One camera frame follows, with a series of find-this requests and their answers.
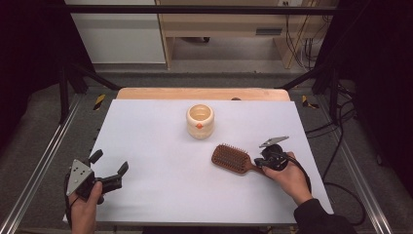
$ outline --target gray carpet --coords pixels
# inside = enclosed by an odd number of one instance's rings
[[[280,79],[278,79],[279,77],[275,79],[268,74],[250,73],[208,74],[198,76],[198,78],[191,78],[189,74],[122,74],[116,77],[113,74],[105,74],[105,77],[125,87],[274,88],[285,84],[288,79],[293,79],[294,75],[287,74]],[[116,96],[116,92],[98,87],[93,81],[88,81],[88,83],[93,87],[83,97],[80,109],[20,223],[19,227],[21,228],[68,229],[67,224],[61,221],[64,213],[64,175],[74,158],[89,156],[90,149],[94,146],[94,138],[98,135],[98,129],[101,127],[109,108],[110,100]],[[100,94],[106,94],[106,98],[99,110],[93,110],[94,102]],[[320,109],[303,107],[302,95],[308,95],[309,103],[317,103],[318,99],[311,95],[306,85],[290,92],[291,99],[296,102],[304,129],[311,130],[325,124],[326,119]],[[0,157],[0,177],[2,178],[0,187],[3,188],[0,200],[0,220],[5,219],[29,180],[57,128],[58,119],[58,87],[52,86],[34,94],[13,140]],[[413,216],[413,202],[392,169],[377,165],[375,152],[356,119],[346,122],[344,133],[346,142],[351,147],[353,154],[357,156],[358,164],[372,187],[394,233],[413,233],[413,223],[408,219]],[[322,174],[334,151],[336,140],[333,134],[327,134],[310,138],[309,143]],[[326,180],[338,183],[356,193],[340,155],[332,164]],[[350,195],[329,186],[327,192],[333,202],[335,213],[344,215],[350,221],[360,219],[360,207]],[[111,230],[112,227],[100,225],[98,229]],[[288,229],[288,227],[280,227],[274,233],[288,233]],[[356,229],[359,233],[376,233],[368,217]],[[119,230],[138,231],[139,228],[119,227]]]

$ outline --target white cabinet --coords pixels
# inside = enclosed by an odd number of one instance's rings
[[[65,0],[72,5],[155,5],[153,0]],[[72,14],[92,63],[166,63],[156,14]]]

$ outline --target human hand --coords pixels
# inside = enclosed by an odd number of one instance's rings
[[[287,152],[286,154],[295,159],[294,153]],[[280,172],[268,167],[262,167],[262,170],[266,176],[279,183],[282,190],[292,197],[298,206],[313,198],[303,172],[294,163],[288,161],[287,166]]]
[[[72,204],[72,234],[94,233],[96,226],[96,206],[97,200],[102,193],[102,183],[98,181],[92,189],[88,201],[83,200],[76,193],[69,196],[69,203]]]

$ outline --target black sleeve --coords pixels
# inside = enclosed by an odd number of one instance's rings
[[[294,217],[300,234],[356,233],[344,217],[328,214],[317,199],[301,204],[294,211]]]

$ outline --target wooden hairbrush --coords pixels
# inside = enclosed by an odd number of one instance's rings
[[[245,151],[228,144],[216,146],[212,154],[212,163],[238,174],[254,170],[264,175],[262,169],[251,163],[251,159]]]

